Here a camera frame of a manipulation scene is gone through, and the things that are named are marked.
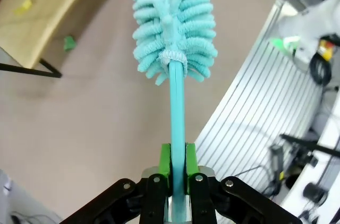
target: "teal bottle brush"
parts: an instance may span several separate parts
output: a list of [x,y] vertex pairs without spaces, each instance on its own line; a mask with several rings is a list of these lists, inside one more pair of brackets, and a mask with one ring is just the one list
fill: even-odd
[[210,77],[217,56],[212,44],[216,36],[210,0],[134,0],[134,18],[139,28],[134,57],[138,71],[156,84],[167,78],[171,95],[171,156],[173,168],[172,221],[185,221],[184,78],[201,82]]

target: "yellow label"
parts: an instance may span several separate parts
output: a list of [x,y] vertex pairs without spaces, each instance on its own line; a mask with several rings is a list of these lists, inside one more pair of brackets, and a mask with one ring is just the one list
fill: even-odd
[[285,178],[285,174],[283,172],[280,173],[280,180],[283,180]]
[[333,50],[328,48],[323,54],[322,57],[326,60],[329,61],[332,58],[333,55]]

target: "wooden table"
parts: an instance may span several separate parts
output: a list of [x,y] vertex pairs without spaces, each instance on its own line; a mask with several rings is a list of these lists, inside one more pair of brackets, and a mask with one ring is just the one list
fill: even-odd
[[[18,11],[25,1],[30,8]],[[1,0],[0,47],[29,73],[40,62],[44,50],[76,0]]]

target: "beige carpet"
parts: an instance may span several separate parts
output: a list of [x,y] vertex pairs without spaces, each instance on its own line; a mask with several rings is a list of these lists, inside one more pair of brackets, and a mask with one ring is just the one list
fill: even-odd
[[[212,0],[219,57],[211,79],[186,80],[188,142],[233,81],[274,1]],[[170,140],[168,83],[157,87],[137,72],[131,7],[132,0],[105,2],[63,62],[62,79],[0,73],[0,168],[63,217],[121,177],[137,182]],[[60,42],[47,57],[52,64],[64,59]]]

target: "teal plastic handle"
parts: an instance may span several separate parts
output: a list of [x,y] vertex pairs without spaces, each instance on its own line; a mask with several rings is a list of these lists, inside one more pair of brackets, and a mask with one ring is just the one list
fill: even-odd
[[173,172],[173,196],[171,220],[186,221],[184,194],[185,123],[184,123],[184,75],[178,61],[169,63],[171,104],[171,161]]

